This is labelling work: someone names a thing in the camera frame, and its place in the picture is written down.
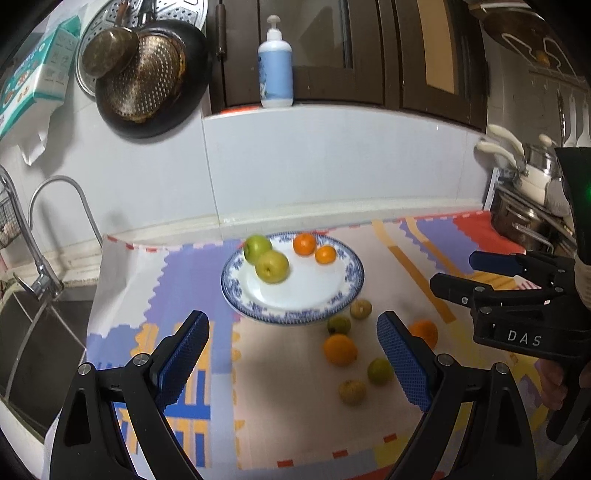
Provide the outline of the person's right hand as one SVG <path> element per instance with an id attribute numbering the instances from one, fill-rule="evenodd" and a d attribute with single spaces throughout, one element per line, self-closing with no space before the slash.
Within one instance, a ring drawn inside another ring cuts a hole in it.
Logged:
<path id="1" fill-rule="evenodd" d="M 540 395 L 544 405 L 553 411 L 560 410 L 567 395 L 563 369 L 559 364 L 546 359 L 539 359 L 535 368 L 540 377 Z"/>

